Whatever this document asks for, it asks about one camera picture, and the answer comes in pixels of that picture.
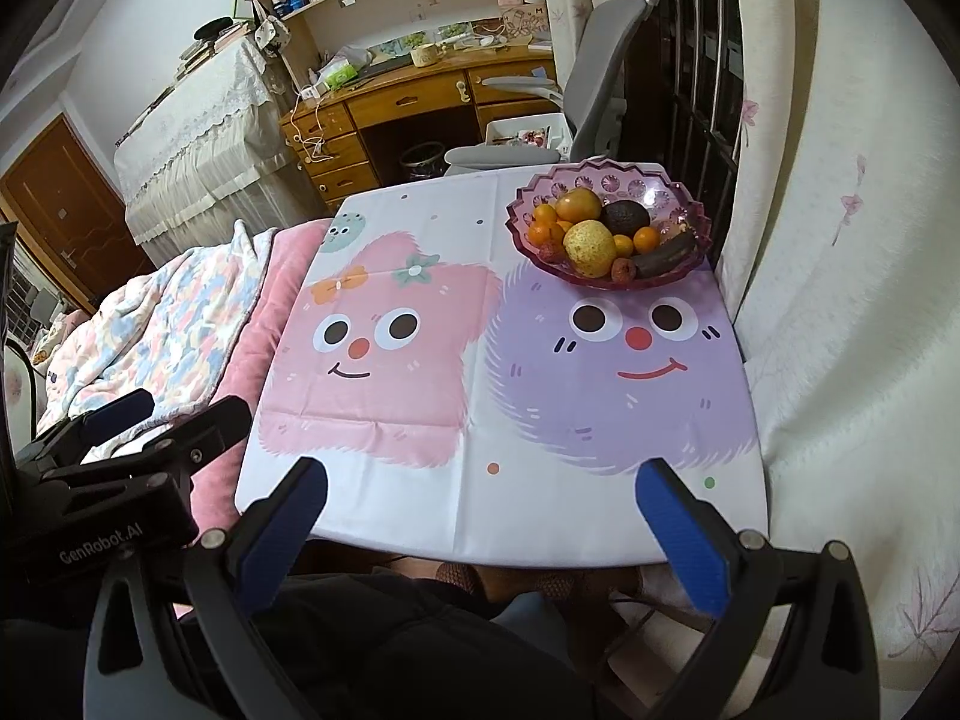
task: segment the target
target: white basket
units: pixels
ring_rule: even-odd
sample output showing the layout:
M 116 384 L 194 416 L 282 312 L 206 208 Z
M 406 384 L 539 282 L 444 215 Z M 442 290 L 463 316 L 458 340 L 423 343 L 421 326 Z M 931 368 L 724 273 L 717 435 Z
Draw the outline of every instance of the white basket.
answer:
M 512 119 L 498 119 L 487 124 L 487 133 L 484 143 L 493 146 L 495 141 L 502 138 L 515 138 L 524 129 L 548 129 L 548 148 L 560 151 L 560 160 L 565 162 L 570 156 L 570 146 L 573 145 L 573 133 L 566 123 L 562 113 L 541 113 L 534 116 L 515 116 Z

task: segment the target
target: orange bow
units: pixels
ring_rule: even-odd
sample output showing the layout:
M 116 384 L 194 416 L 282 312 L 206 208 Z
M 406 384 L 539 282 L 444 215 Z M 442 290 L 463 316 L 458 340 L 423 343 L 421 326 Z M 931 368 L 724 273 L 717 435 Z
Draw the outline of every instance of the orange bow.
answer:
M 367 269 L 363 266 L 351 268 L 340 278 L 326 278 L 310 287 L 313 302 L 318 306 L 329 303 L 337 295 L 337 290 L 352 290 L 366 282 Z

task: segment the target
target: mug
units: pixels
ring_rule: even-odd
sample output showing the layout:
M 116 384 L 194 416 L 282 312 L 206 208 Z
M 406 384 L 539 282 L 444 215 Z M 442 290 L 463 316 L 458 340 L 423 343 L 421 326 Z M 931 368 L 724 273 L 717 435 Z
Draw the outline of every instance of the mug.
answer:
M 410 50 L 410 58 L 414 60 L 414 65 L 419 68 L 435 65 L 440 58 L 440 50 L 436 43 L 424 43 Z

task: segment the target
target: plastic bag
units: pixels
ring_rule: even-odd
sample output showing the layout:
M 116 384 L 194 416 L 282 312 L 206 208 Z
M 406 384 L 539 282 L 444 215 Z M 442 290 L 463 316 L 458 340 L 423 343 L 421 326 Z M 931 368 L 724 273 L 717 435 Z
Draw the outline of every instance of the plastic bag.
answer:
M 339 89 L 347 81 L 355 79 L 371 60 L 373 55 L 368 50 L 357 46 L 344 46 L 333 55 L 332 60 L 323 65 L 320 81 L 330 90 Z

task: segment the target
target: screw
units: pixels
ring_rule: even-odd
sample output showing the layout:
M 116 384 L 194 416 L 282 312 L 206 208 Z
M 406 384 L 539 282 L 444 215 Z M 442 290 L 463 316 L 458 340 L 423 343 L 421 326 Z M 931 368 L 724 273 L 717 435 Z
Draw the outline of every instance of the screw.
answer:
M 843 541 L 831 541 L 827 545 L 827 552 L 835 560 L 846 560 L 850 556 L 850 548 Z
M 227 540 L 227 532 L 221 528 L 210 528 L 200 536 L 200 546 L 203 549 L 216 549 Z
M 740 543 L 747 549 L 763 549 L 767 543 L 767 539 L 763 537 L 763 533 L 760 533 L 760 531 L 752 531 L 749 528 L 745 531 L 740 531 L 739 537 Z

